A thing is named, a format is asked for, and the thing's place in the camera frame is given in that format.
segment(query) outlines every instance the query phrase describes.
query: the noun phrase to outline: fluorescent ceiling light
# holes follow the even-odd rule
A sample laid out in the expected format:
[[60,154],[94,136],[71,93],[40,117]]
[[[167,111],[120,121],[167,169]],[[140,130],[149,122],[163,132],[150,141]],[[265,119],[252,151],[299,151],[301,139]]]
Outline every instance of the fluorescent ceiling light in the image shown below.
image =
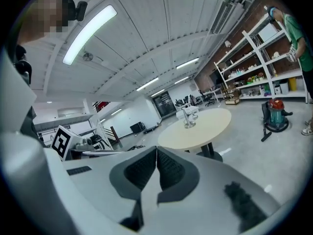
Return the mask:
[[197,58],[195,58],[195,59],[193,59],[193,60],[190,60],[190,61],[188,61],[188,62],[186,62],[186,63],[184,63],[184,64],[182,64],[182,65],[177,66],[176,69],[180,69],[180,68],[182,68],[182,67],[184,67],[184,66],[186,66],[186,65],[190,65],[190,64],[192,64],[192,63],[195,63],[195,62],[198,61],[198,60],[199,60],[199,57],[197,57]]
[[188,77],[189,77],[189,76],[187,76],[187,77],[181,79],[180,81],[175,82],[175,84],[178,84],[179,82],[186,80]]
[[117,12],[114,10],[112,5],[108,5],[103,10],[101,10],[94,18],[92,18],[86,26],[79,32],[71,46],[69,47],[63,63],[71,65],[77,56],[80,49],[88,41],[88,39],[108,20],[116,16]]
[[117,110],[116,112],[113,112],[112,114],[111,114],[111,116],[113,116],[115,113],[118,113],[119,111],[121,111],[122,109],[119,109],[119,110]]
[[158,81],[158,77],[151,80],[149,83],[146,83],[145,85],[141,86],[140,88],[137,89],[137,91],[139,92],[140,90],[142,90],[143,88],[147,87],[149,84],[152,84],[153,82]]
[[157,93],[154,93],[152,96],[155,96],[155,95],[158,95],[159,93],[161,93],[161,92],[163,92],[164,91],[164,89],[163,90],[160,90],[159,92],[157,92]]

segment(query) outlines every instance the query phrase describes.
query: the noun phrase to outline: yellow container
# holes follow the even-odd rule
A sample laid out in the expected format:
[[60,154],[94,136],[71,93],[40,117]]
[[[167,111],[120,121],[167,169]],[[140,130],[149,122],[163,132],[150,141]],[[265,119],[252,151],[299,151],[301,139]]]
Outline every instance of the yellow container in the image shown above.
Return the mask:
[[291,77],[288,79],[289,80],[289,88],[291,91],[296,91],[297,90],[297,82],[295,80],[295,77]]

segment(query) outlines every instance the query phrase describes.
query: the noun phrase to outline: glass door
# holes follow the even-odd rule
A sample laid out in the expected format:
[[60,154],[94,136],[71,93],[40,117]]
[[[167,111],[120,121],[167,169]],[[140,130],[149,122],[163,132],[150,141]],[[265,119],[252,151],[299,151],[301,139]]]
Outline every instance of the glass door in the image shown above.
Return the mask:
[[164,117],[164,116],[167,116],[176,112],[176,108],[171,100],[170,95],[167,92],[164,92],[161,95],[154,97],[153,101],[161,117]]

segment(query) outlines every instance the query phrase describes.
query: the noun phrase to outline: metal stand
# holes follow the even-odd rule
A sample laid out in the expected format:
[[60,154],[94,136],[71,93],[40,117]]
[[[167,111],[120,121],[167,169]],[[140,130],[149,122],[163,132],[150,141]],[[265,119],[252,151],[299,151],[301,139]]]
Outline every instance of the metal stand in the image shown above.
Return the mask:
[[201,150],[202,152],[197,153],[197,155],[223,162],[222,156],[214,151],[212,143],[202,146]]

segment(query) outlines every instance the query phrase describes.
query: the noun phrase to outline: brick wall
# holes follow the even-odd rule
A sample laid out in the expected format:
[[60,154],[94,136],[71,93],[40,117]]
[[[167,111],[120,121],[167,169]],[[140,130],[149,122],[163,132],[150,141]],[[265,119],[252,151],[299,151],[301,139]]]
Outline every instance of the brick wall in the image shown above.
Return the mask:
[[[283,10],[285,13],[291,14],[290,10],[286,7],[286,5],[281,0],[255,0],[252,6],[250,7],[250,9],[248,10],[248,12],[246,13],[245,17],[241,20],[241,22],[237,25],[237,27],[232,31],[232,33],[227,38],[227,40],[231,42],[232,46],[235,46],[243,38],[242,32],[244,30],[246,32],[249,32],[260,21],[260,19],[266,14],[266,10],[264,9],[264,6],[267,6],[267,7],[276,6],[280,8],[281,10]],[[271,57],[276,51],[278,51],[280,54],[284,54],[288,52],[289,49],[290,49],[290,44],[288,42],[288,39],[284,37],[280,39],[279,41],[277,41],[276,43],[267,47],[266,51],[268,52],[268,55]],[[235,60],[238,60],[240,57],[242,57],[243,54],[251,50],[252,50],[251,45],[247,44],[238,53],[236,53],[231,58],[231,60],[235,62]],[[213,86],[213,83],[210,79],[210,74],[216,68],[214,65],[214,62],[218,62],[225,55],[226,51],[229,51],[229,48],[226,48],[226,46],[222,44],[222,46],[215,53],[215,55],[210,59],[210,61],[201,70],[201,72],[195,77],[195,82],[200,90],[205,91],[209,89],[211,86]],[[241,68],[242,66],[248,67],[253,64],[255,64],[255,59],[251,57],[247,59],[246,61],[244,61],[242,64],[240,64],[238,68]],[[283,59],[281,61],[275,62],[273,63],[273,66],[276,69],[277,73],[281,73],[282,71],[286,71],[286,70],[299,68],[298,63],[292,64],[287,59]],[[255,73],[251,72],[251,74],[249,74],[247,77],[255,75],[259,72],[264,72],[264,71],[263,69],[259,69]]]

